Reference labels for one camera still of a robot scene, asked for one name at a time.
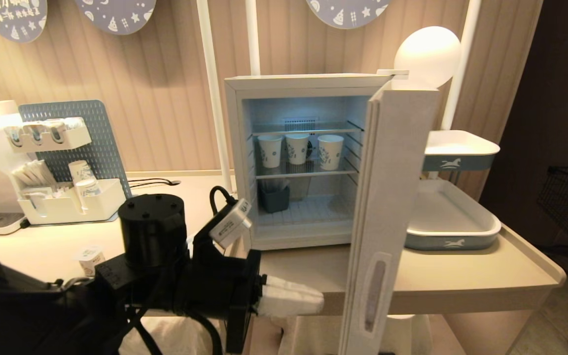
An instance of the mini fridge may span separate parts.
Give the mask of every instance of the mini fridge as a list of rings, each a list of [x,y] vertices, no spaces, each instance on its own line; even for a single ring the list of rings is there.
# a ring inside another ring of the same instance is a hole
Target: mini fridge
[[[437,90],[392,90],[391,79],[306,74],[225,80],[237,192],[253,206],[244,248],[352,243],[341,355],[378,353],[439,108]],[[291,164],[286,135],[306,134],[306,151],[298,146],[292,156],[305,153],[307,159]],[[325,135],[342,137],[339,156],[332,151],[326,157],[327,146],[319,142]],[[281,144],[279,153],[273,142]],[[333,159],[338,166],[322,168]]]

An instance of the fridge vent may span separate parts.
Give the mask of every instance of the fridge vent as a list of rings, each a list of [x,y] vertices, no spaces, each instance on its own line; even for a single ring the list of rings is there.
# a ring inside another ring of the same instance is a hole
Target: fridge vent
[[[311,131],[315,129],[316,118],[286,119],[284,130],[286,131]]]

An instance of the blue pegboard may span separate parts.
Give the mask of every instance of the blue pegboard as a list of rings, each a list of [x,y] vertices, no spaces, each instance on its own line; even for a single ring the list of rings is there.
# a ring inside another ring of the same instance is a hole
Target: blue pegboard
[[[120,179],[124,196],[131,198],[126,173],[115,137],[108,120],[107,110],[102,101],[68,101],[19,106],[23,122],[40,121],[50,118],[83,117],[89,130],[91,143],[70,150],[38,151],[36,157],[45,160],[56,181],[71,181],[68,164],[75,160],[86,160],[98,179]]]

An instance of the fridge door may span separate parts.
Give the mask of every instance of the fridge door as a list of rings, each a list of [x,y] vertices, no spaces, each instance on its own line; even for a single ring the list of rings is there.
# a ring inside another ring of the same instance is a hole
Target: fridge door
[[[439,91],[392,90],[368,102],[340,355],[377,355]]]

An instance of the beige wall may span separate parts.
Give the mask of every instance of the beige wall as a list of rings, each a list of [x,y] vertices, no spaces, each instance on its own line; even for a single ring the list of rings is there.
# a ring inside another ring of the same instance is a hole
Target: beige wall
[[[483,0],[455,128],[498,142],[540,5]],[[467,0],[392,0],[378,20],[338,30],[304,0],[257,0],[262,73],[391,68],[400,43],[421,27],[461,36],[466,7]],[[248,74],[244,0],[212,0],[210,13],[219,79]],[[448,84],[442,90],[446,96]],[[72,0],[52,0],[36,41],[0,37],[0,97],[104,101],[128,171],[219,169],[195,0],[158,0],[150,23],[129,36],[96,29]],[[464,174],[461,186],[477,196],[485,176]]]

